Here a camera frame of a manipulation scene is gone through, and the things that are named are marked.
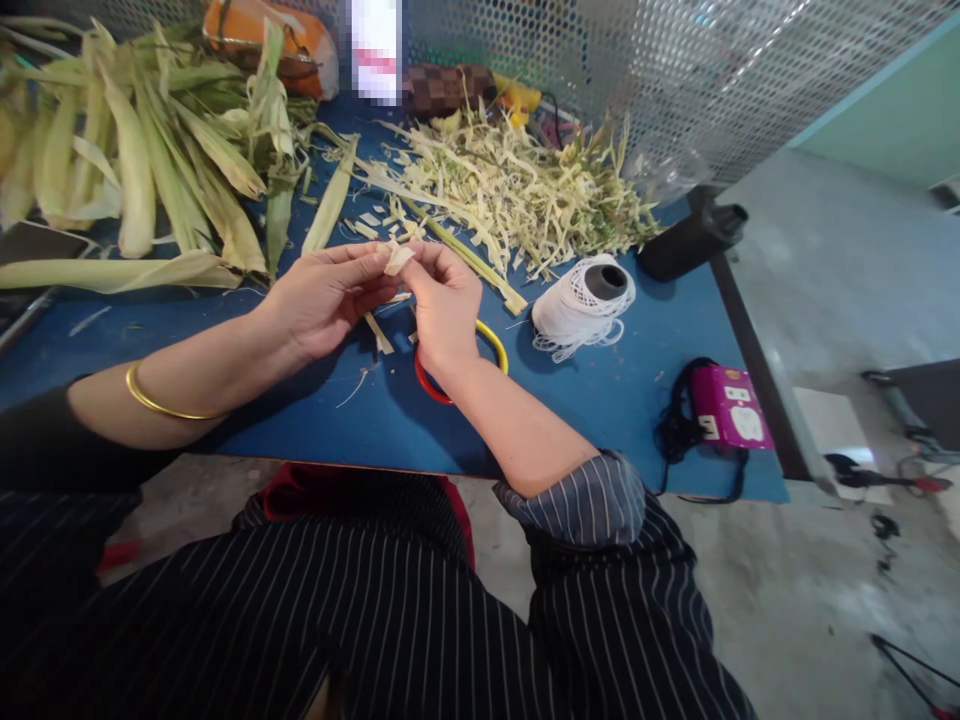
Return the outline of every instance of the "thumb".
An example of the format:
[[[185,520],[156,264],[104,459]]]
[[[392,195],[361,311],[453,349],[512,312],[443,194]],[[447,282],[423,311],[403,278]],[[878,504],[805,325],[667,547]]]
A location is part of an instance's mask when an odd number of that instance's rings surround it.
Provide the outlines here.
[[[336,268],[334,280],[344,289],[376,280],[383,275],[389,259],[389,253],[372,252],[356,260],[338,263],[333,266]]]
[[[410,292],[417,296],[427,293],[437,282],[415,258],[410,258],[404,264],[400,269],[399,277]]]

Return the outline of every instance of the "green wall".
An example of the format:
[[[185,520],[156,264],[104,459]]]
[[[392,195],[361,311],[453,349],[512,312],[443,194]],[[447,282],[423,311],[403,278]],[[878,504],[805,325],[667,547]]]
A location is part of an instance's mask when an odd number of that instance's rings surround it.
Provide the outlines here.
[[[960,24],[795,146],[924,187],[960,173]]]

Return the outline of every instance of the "spool of white thread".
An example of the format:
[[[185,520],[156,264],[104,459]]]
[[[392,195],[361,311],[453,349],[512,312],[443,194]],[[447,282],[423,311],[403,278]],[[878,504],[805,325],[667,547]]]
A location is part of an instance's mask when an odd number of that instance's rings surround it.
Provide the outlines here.
[[[626,278],[626,290],[619,297],[604,300],[587,287],[587,271],[596,266],[614,266]],[[612,255],[603,253],[581,260],[551,286],[533,305],[537,329],[533,346],[552,353],[560,363],[582,345],[612,345],[623,336],[618,315],[633,304],[637,291],[630,277]]]

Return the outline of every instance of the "finger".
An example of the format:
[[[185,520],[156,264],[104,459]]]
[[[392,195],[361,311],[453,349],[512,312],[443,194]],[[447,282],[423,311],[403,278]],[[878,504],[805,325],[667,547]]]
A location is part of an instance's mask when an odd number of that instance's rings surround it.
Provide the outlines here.
[[[383,275],[374,280],[369,280],[361,285],[358,285],[356,289],[360,291],[360,294],[363,295],[368,292],[373,292],[374,290],[379,290],[380,288],[390,287],[393,288],[393,291],[396,292],[397,288],[400,287],[400,278],[392,275]]]
[[[353,307],[357,311],[357,317],[362,317],[375,308],[380,307],[393,296],[393,288],[380,288],[379,290],[361,295],[353,301]]]
[[[327,265],[339,265],[340,263],[358,260],[364,255],[369,255],[377,251],[377,248],[383,245],[381,242],[368,243],[350,243],[348,245],[337,245],[319,252],[312,253],[312,257],[319,262]]]
[[[436,283],[430,273],[415,258],[410,258],[400,269],[397,275],[403,284],[410,288],[414,295],[422,295],[430,291],[430,288]]]
[[[463,278],[469,278],[473,272],[460,257],[446,245],[440,243],[413,243],[410,249],[428,273],[444,285],[462,286]]]
[[[386,269],[389,259],[390,255],[388,253],[371,252],[358,257],[356,260],[331,265],[330,271],[333,282],[346,290],[354,285],[362,285],[365,282],[376,280],[383,276],[383,271]]]

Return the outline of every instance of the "black thermos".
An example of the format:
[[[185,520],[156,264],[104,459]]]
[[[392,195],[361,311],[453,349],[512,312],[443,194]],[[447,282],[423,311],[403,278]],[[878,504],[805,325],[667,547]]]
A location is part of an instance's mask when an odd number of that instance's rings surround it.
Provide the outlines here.
[[[740,242],[750,216],[741,205],[717,205],[716,196],[712,187],[691,190],[690,215],[643,246],[637,255],[640,269],[670,282]]]

